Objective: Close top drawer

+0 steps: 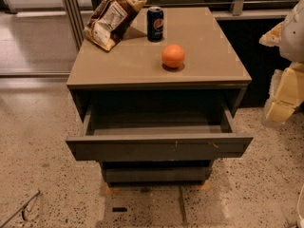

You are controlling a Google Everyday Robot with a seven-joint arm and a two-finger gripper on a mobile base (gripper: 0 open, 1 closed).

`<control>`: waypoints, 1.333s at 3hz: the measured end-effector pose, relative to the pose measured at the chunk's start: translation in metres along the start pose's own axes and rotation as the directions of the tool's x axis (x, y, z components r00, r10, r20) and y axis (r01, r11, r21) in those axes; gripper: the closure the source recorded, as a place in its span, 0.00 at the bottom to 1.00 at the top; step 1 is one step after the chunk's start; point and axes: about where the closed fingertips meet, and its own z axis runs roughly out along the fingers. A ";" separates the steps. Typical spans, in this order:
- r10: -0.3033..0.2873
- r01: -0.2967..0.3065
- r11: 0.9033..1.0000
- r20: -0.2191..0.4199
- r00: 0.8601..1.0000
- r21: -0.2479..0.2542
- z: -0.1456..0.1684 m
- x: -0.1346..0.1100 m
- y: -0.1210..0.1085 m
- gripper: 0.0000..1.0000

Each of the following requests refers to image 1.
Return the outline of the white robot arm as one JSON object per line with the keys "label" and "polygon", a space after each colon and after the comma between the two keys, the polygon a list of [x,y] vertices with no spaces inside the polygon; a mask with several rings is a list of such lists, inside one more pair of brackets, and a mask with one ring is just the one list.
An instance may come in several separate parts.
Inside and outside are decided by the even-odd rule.
{"label": "white robot arm", "polygon": [[266,47],[278,47],[280,56],[291,62],[284,70],[275,70],[263,111],[262,123],[279,127],[304,102],[304,0],[294,6],[283,22],[262,35],[259,42]]}

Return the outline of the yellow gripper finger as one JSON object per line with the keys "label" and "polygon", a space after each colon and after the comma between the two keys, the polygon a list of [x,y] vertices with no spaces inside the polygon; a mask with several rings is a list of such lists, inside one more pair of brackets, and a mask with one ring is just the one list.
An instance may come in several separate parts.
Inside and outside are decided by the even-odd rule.
{"label": "yellow gripper finger", "polygon": [[262,123],[267,127],[284,125],[303,102],[304,64],[291,63],[284,70],[276,69],[271,79]]}
{"label": "yellow gripper finger", "polygon": [[281,41],[282,25],[283,23],[280,22],[271,30],[263,34],[259,39],[259,43],[266,47],[278,47]]}

